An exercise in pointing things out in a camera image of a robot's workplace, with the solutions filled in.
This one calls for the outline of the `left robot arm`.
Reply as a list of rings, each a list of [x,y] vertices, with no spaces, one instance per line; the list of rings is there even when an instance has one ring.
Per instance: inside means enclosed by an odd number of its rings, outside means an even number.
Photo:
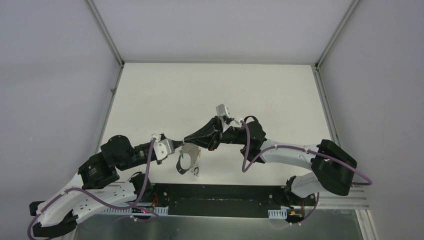
[[[150,164],[161,162],[182,145],[164,134],[154,134],[150,142],[135,147],[126,136],[113,136],[53,197],[29,205],[33,220],[28,238],[62,237],[106,209],[132,211],[146,203],[140,212],[151,213],[159,198],[148,177]]]

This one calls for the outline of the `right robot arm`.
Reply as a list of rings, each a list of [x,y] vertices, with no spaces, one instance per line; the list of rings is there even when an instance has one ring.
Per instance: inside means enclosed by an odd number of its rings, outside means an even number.
[[[221,144],[241,145],[241,171],[246,173],[253,164],[285,164],[309,170],[305,175],[292,176],[284,188],[284,200],[296,205],[303,198],[322,191],[347,196],[353,184],[357,162],[337,144],[323,139],[319,144],[298,145],[281,143],[266,138],[262,125],[255,116],[229,126],[232,119],[215,116],[199,130],[184,137],[185,144],[193,144],[209,151]]]

